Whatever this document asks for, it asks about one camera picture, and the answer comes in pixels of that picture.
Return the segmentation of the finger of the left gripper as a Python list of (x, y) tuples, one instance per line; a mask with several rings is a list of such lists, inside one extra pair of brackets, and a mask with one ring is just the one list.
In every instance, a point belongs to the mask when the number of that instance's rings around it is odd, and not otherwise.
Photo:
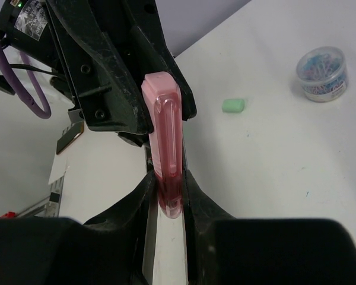
[(168, 72), (180, 87), (182, 119), (188, 121), (197, 114), (193, 92), (170, 53), (155, 1), (125, 1), (131, 23), (131, 36), (140, 51), (142, 73)]

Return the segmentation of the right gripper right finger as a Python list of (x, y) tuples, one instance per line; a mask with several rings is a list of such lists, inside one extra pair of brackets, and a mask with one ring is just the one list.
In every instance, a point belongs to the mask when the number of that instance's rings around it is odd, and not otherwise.
[(356, 247), (323, 218), (240, 219), (183, 172), (189, 284), (356, 284)]

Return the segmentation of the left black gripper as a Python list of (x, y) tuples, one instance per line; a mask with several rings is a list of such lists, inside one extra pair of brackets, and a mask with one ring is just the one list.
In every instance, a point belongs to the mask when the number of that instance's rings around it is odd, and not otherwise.
[[(147, 134), (152, 129), (141, 95), (140, 71), (121, 1), (47, 1), (53, 38), (68, 83), (88, 128), (97, 132)], [(40, 1), (5, 1), (0, 44), (45, 64), (12, 68), (51, 75), (52, 86), (67, 80)]]

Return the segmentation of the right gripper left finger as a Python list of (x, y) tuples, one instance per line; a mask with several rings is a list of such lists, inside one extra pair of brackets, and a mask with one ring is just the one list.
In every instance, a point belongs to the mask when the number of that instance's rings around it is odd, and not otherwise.
[(113, 206), (70, 218), (0, 218), (0, 284), (146, 284), (142, 273), (149, 172)]

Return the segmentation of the pink highlighter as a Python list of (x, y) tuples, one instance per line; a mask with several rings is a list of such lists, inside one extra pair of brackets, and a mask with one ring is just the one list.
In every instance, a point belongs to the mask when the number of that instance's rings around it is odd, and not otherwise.
[(149, 134), (158, 203), (170, 219), (182, 210), (183, 120), (178, 84), (167, 72), (147, 74), (142, 95), (153, 125)]

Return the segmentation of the green highlighter cap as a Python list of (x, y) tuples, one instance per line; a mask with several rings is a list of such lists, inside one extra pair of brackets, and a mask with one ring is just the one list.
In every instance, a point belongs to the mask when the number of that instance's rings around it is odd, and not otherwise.
[(241, 113), (245, 108), (244, 99), (225, 99), (222, 103), (222, 111), (224, 113)]

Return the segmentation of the clear jar blue contents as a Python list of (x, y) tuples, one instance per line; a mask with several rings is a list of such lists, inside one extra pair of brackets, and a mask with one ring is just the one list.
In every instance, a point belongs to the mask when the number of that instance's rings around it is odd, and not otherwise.
[(313, 102), (333, 101), (349, 84), (345, 55), (333, 46), (309, 51), (298, 61), (295, 71), (304, 95)]

